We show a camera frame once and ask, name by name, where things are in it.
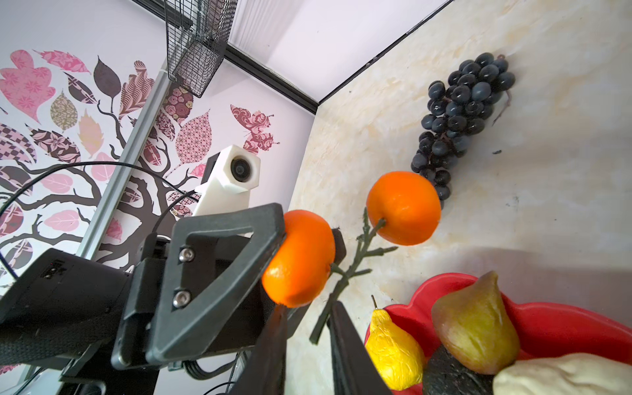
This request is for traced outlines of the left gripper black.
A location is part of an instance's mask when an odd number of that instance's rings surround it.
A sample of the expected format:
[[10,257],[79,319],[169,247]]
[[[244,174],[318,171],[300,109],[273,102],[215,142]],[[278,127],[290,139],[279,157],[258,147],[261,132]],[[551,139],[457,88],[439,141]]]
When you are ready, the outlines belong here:
[[113,367],[157,368],[253,348],[275,308],[260,278],[284,233],[278,203],[184,218],[171,239],[151,233],[139,247]]

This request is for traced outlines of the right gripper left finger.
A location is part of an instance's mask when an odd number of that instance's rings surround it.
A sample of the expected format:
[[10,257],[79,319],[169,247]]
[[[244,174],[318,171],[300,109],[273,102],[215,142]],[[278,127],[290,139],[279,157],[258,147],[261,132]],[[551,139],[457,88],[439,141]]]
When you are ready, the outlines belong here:
[[278,305],[229,394],[278,395],[285,391],[288,308]]

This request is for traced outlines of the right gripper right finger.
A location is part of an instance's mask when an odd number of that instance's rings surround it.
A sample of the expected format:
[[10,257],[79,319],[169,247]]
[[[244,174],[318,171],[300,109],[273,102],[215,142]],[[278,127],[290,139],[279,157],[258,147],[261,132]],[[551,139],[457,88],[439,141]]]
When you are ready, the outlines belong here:
[[328,327],[334,393],[390,395],[342,302],[333,305]]

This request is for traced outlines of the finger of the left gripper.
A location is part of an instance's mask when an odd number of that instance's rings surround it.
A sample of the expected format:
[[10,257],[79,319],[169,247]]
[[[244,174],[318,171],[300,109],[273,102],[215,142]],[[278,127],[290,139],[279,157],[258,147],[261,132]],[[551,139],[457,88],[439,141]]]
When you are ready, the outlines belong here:
[[[335,256],[333,262],[339,265],[347,256],[347,247],[339,228],[332,228],[332,234],[335,242]],[[300,308],[290,309],[288,311],[288,325],[299,326],[309,307],[310,304]]]

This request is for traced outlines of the orange kumquat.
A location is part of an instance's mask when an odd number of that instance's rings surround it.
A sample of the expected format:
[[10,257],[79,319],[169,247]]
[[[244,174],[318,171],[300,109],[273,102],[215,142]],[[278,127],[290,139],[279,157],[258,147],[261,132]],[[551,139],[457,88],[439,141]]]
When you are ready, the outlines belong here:
[[378,235],[395,245],[420,245],[431,238],[439,226],[441,205],[433,184],[423,176],[406,171],[382,175],[366,200],[368,220],[385,225]]
[[284,215],[286,238],[262,276],[263,289],[276,304],[299,308],[325,287],[336,246],[329,223],[321,216],[294,210]]

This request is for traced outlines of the small yellow fruit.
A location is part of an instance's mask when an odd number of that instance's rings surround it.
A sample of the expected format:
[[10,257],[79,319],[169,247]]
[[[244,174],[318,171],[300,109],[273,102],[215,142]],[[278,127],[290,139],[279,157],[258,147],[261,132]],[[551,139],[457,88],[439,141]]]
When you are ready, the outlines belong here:
[[423,381],[426,357],[418,342],[396,325],[385,309],[374,310],[365,349],[387,387],[403,391]]

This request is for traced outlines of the dark avocado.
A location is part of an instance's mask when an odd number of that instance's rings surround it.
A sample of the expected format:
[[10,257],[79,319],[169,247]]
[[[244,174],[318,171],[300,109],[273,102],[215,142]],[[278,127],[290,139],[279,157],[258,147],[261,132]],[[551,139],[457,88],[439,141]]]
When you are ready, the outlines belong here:
[[428,361],[423,373],[424,395],[492,395],[494,375],[482,375],[462,365],[444,346]]

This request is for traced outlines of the brown round fruit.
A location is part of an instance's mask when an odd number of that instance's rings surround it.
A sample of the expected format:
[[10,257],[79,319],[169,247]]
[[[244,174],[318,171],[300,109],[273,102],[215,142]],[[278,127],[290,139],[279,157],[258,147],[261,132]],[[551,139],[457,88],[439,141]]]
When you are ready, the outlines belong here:
[[496,375],[518,359],[518,334],[495,272],[439,298],[431,309],[431,319],[444,348],[469,370]]

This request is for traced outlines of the cream pear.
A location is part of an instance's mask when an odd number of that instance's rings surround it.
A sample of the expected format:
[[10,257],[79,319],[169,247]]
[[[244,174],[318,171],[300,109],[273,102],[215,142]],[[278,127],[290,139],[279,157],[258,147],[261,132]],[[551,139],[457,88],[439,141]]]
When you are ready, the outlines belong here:
[[630,394],[631,366],[597,355],[520,360],[493,380],[494,394]]

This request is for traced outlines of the black grape bunch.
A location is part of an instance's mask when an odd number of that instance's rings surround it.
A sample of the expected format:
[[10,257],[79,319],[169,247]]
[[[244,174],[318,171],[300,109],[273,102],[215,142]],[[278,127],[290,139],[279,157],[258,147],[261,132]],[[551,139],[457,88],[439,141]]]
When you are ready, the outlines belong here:
[[467,154],[472,138],[510,107],[515,82],[507,57],[485,52],[461,62],[446,82],[429,85],[428,113],[421,119],[411,170],[431,182],[441,203],[452,194],[451,170]]

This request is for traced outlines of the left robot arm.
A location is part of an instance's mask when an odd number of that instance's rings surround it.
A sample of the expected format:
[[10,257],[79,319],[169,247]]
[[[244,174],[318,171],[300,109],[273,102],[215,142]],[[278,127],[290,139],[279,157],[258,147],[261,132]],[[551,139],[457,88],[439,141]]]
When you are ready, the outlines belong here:
[[291,337],[306,307],[276,307],[261,278],[288,238],[277,203],[188,217],[152,232],[126,273],[50,249],[1,300],[1,362],[60,370],[64,393],[150,394],[159,370],[248,352],[270,332]]

